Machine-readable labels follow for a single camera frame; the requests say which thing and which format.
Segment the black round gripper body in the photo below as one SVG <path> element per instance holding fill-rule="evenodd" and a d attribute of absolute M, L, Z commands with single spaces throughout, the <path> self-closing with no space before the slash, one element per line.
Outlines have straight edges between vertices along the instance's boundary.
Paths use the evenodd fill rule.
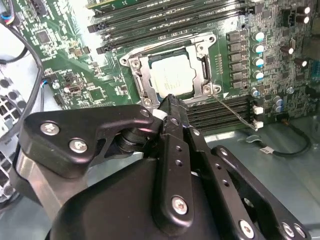
<path fill-rule="evenodd" d="M 51 240 L 170 240 L 152 216 L 156 161 L 136 161 L 69 199 Z"/>

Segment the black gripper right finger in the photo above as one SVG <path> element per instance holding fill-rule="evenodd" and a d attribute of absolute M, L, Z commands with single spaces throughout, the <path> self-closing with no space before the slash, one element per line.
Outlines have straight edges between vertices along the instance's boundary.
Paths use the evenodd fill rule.
<path fill-rule="evenodd" d="M 309 240 L 303 224 L 222 145 L 209 148 L 178 100 L 192 165 L 199 172 L 223 240 Z"/>

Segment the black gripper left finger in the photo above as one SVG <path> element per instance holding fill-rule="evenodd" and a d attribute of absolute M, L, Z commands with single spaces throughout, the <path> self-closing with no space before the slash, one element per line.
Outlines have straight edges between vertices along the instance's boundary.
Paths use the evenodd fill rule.
<path fill-rule="evenodd" d="M 179 99 L 157 112 L 141 105 L 38 112 L 19 135 L 18 173 L 52 218 L 75 195 L 137 161 L 156 161 L 152 218 L 163 233 L 195 224 L 190 148 Z"/>

